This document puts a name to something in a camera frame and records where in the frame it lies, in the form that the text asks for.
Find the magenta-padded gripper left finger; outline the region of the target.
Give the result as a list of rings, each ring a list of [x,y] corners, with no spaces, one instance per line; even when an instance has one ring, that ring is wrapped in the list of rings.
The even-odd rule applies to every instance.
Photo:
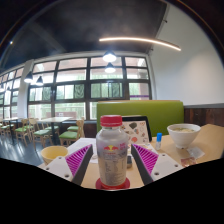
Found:
[[[56,157],[44,170],[81,185],[92,155],[93,146],[87,145],[65,157]]]

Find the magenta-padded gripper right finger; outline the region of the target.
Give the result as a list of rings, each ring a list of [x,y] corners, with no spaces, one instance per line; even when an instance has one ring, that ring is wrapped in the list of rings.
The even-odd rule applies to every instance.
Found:
[[[136,162],[142,182],[147,185],[183,168],[168,154],[159,154],[152,146],[132,144],[131,154]]]

